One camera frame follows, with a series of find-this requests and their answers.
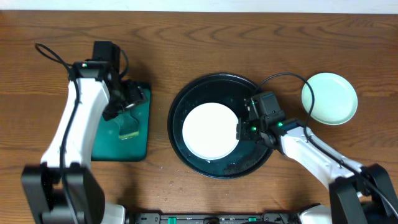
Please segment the green yellow sponge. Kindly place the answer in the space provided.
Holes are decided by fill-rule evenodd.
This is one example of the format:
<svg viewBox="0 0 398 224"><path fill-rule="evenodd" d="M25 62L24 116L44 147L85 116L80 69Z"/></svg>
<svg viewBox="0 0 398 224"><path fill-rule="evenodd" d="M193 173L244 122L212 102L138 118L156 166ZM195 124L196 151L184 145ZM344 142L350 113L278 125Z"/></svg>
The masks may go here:
<svg viewBox="0 0 398 224"><path fill-rule="evenodd" d="M139 122L130 112L119 114L114 118L119 126L119 139L128 139L139 135Z"/></svg>

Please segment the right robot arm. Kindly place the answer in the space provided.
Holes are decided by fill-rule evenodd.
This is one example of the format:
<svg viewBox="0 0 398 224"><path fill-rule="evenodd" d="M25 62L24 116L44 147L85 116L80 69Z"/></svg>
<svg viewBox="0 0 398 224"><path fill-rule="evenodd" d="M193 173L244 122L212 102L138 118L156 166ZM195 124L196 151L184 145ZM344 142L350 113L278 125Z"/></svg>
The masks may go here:
<svg viewBox="0 0 398 224"><path fill-rule="evenodd" d="M328 189L330 206L298 212L298 223L397 223L396 191L379 164L345 157L297 119L268 127L259 119L240 119L236 131L238 140L255 140L295 160Z"/></svg>

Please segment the white plate with green stain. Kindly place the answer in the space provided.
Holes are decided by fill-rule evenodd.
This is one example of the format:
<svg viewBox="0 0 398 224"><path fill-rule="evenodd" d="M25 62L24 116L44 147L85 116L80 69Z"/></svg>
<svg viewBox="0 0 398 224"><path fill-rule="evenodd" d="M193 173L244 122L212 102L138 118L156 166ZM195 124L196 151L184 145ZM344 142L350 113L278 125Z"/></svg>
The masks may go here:
<svg viewBox="0 0 398 224"><path fill-rule="evenodd" d="M236 138L238 117L220 103L204 103L189 112L183 122L182 137L188 150L200 159L212 161L231 154Z"/></svg>

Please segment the pale green plate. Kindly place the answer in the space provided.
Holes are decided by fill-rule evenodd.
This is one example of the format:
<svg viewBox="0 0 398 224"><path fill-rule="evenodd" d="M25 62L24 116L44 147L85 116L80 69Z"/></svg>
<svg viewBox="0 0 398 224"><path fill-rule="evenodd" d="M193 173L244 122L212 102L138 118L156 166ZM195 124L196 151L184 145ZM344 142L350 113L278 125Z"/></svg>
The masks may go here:
<svg viewBox="0 0 398 224"><path fill-rule="evenodd" d="M356 113L358 96L352 84L335 73L319 73L309 78L302 88L301 100L305 111L323 124L347 123Z"/></svg>

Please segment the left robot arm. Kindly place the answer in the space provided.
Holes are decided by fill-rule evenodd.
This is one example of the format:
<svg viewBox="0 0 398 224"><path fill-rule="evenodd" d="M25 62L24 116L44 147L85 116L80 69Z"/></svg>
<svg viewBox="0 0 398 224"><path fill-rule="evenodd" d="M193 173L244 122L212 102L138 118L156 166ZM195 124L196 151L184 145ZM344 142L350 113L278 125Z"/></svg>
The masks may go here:
<svg viewBox="0 0 398 224"><path fill-rule="evenodd" d="M101 119L114 120L119 139L139 134L128 112L118 65L75 62L68 68L68 98L57 132L40 164L25 166L21 183L36 223L132 223L122 205L108 203L91 172L91 155Z"/></svg>

